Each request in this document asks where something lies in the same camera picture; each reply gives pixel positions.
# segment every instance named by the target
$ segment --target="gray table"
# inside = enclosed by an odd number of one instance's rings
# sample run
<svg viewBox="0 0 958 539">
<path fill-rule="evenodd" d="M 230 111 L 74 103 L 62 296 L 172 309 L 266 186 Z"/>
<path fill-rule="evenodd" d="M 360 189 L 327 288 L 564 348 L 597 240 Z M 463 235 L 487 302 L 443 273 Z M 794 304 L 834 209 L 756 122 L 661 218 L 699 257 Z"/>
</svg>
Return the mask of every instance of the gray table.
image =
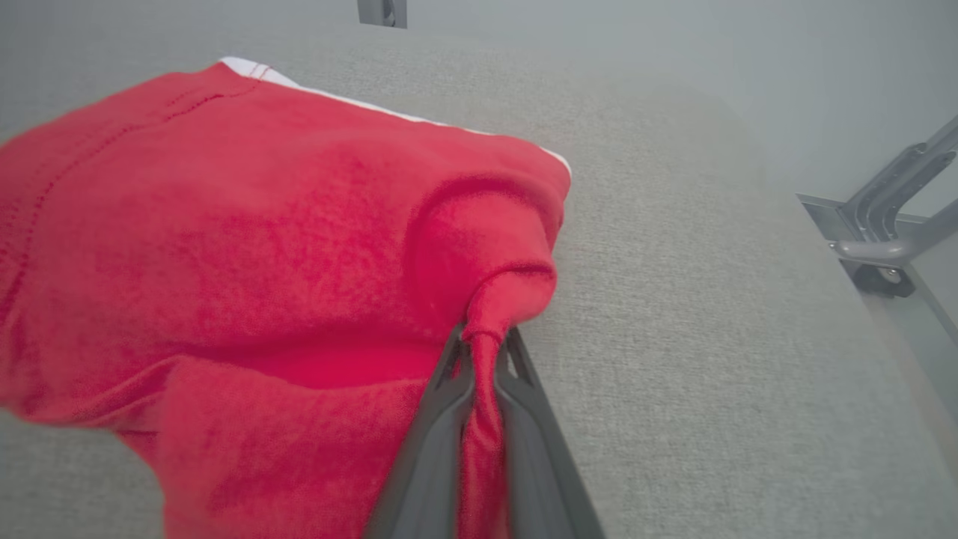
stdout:
<svg viewBox="0 0 958 539">
<path fill-rule="evenodd" d="M 283 3 L 4 3 L 0 139 L 235 55 L 532 140 L 569 159 L 573 189 L 559 289 L 524 334 L 610 537 L 954 536 L 958 491 L 899 368 L 722 103 Z M 109 436 L 3 415 L 0 452 L 0 535 L 161 535 L 155 481 Z"/>
</svg>

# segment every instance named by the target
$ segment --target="red cloth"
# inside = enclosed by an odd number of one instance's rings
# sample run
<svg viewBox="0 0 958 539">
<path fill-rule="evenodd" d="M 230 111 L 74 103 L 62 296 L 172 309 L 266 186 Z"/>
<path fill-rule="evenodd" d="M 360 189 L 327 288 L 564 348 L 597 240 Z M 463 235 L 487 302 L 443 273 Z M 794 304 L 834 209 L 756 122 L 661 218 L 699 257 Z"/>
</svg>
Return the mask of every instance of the red cloth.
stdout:
<svg viewBox="0 0 958 539">
<path fill-rule="evenodd" d="M 114 431 L 169 537 L 358 537 L 468 314 L 459 526 L 491 536 L 492 364 L 553 292 L 568 188 L 530 143 L 223 64 L 145 82 L 0 149 L 0 404 Z"/>
</svg>

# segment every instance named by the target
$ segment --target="twisted red fabric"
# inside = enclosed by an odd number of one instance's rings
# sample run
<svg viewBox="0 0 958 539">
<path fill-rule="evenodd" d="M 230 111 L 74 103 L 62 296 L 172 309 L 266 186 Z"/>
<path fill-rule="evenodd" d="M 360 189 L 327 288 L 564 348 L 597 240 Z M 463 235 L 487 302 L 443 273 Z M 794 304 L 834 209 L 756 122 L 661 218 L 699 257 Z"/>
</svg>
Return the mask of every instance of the twisted red fabric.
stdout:
<svg viewBox="0 0 958 539">
<path fill-rule="evenodd" d="M 145 82 L 0 149 L 0 404 L 114 431 L 169 537 L 358 537 L 467 317 L 459 526 L 493 536 L 492 363 L 553 292 L 568 188 L 530 143 L 223 64 Z"/>
</svg>

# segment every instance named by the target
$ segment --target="red garment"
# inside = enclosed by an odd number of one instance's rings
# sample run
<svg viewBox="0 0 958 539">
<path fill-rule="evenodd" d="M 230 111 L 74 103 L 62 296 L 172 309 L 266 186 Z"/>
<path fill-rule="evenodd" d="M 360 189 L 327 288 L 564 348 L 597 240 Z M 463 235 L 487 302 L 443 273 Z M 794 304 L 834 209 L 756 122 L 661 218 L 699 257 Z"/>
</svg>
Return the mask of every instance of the red garment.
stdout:
<svg viewBox="0 0 958 539">
<path fill-rule="evenodd" d="M 0 404 L 116 432 L 169 537 L 358 537 L 468 313 L 460 532 L 491 536 L 492 364 L 568 188 L 530 143 L 221 63 L 145 82 L 0 149 Z"/>
</svg>

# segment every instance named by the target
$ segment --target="red t-shirt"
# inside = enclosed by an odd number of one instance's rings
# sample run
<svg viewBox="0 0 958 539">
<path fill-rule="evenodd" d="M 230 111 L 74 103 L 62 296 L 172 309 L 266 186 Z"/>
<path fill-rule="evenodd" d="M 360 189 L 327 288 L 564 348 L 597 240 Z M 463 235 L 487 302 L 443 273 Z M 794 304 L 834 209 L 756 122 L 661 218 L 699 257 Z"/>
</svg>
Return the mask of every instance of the red t-shirt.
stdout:
<svg viewBox="0 0 958 539">
<path fill-rule="evenodd" d="M 465 318 L 459 529 L 491 536 L 492 365 L 555 288 L 568 170 L 285 81 L 169 74 L 0 149 L 0 404 L 115 432 L 169 537 L 358 537 Z"/>
</svg>

